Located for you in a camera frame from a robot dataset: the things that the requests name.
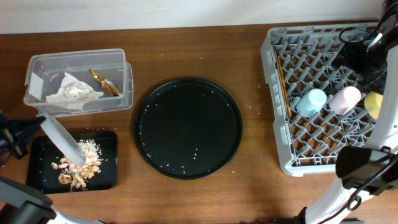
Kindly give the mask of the grey plate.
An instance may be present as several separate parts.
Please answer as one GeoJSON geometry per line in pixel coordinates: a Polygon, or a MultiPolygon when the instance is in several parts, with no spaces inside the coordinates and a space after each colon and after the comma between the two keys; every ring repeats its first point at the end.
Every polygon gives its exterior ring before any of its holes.
{"type": "Polygon", "coordinates": [[[83,166],[86,162],[86,156],[71,134],[53,116],[47,113],[38,114],[36,117],[44,119],[40,127],[56,147],[74,164],[83,166]]]}

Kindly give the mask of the yellow bowl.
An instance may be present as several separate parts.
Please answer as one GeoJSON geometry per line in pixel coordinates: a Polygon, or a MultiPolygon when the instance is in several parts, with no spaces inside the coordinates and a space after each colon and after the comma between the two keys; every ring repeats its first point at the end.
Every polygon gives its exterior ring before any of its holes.
{"type": "Polygon", "coordinates": [[[369,92],[364,99],[364,106],[369,110],[369,115],[374,119],[378,119],[379,112],[381,109],[383,96],[376,92],[369,92]]]}

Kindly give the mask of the pink cup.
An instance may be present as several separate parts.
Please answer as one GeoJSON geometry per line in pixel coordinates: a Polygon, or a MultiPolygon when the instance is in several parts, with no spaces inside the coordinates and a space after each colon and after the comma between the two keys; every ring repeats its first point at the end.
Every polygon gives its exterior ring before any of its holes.
{"type": "Polygon", "coordinates": [[[354,86],[347,86],[333,95],[328,106],[338,115],[344,115],[349,110],[353,109],[360,99],[360,90],[354,86]]]}

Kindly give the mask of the light blue cup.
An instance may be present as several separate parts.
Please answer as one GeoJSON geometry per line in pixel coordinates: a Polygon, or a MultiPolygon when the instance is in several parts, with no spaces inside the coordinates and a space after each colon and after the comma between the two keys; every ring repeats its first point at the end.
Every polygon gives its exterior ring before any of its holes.
{"type": "Polygon", "coordinates": [[[309,118],[320,112],[326,103],[326,93],[318,88],[308,91],[296,105],[296,110],[304,117],[309,118]]]}

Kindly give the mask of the white paper napkin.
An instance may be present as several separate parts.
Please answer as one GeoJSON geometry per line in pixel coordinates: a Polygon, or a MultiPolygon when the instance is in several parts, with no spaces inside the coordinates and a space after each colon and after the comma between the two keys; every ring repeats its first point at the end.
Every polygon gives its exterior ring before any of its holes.
{"type": "Polygon", "coordinates": [[[60,88],[56,94],[46,96],[47,103],[60,103],[60,106],[69,110],[82,110],[85,103],[66,103],[66,101],[95,100],[103,96],[102,91],[94,89],[73,75],[65,72],[60,88]]]}

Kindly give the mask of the food scraps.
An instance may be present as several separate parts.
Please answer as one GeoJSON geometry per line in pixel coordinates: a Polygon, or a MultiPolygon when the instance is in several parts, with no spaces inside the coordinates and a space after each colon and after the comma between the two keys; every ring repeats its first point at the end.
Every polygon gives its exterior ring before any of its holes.
{"type": "Polygon", "coordinates": [[[88,181],[95,174],[101,172],[100,165],[103,161],[100,158],[102,155],[100,145],[95,143],[93,139],[80,140],[78,145],[86,156],[86,161],[82,166],[76,165],[66,156],[60,158],[58,163],[51,163],[52,169],[60,170],[58,181],[63,185],[69,185],[71,192],[75,190],[85,191],[88,181]]]}

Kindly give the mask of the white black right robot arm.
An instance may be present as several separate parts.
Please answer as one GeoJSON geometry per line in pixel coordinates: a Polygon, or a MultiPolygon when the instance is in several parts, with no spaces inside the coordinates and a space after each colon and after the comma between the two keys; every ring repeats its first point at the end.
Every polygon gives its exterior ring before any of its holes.
{"type": "Polygon", "coordinates": [[[344,46],[333,62],[359,74],[362,89],[383,95],[376,126],[366,147],[342,148],[337,178],[293,223],[340,223],[365,200],[397,188],[397,1],[384,1],[383,11],[367,37],[339,36],[344,46]]]}

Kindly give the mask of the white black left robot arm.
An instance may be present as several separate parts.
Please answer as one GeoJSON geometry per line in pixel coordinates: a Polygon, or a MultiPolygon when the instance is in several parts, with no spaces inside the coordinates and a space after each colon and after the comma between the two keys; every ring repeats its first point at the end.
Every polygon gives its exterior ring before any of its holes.
{"type": "MultiPolygon", "coordinates": [[[[26,145],[39,130],[44,118],[25,120],[7,119],[1,114],[1,165],[12,156],[20,159],[27,154],[26,145]]],[[[84,220],[62,213],[53,201],[37,189],[1,177],[1,223],[100,223],[100,220],[84,220]]]]}

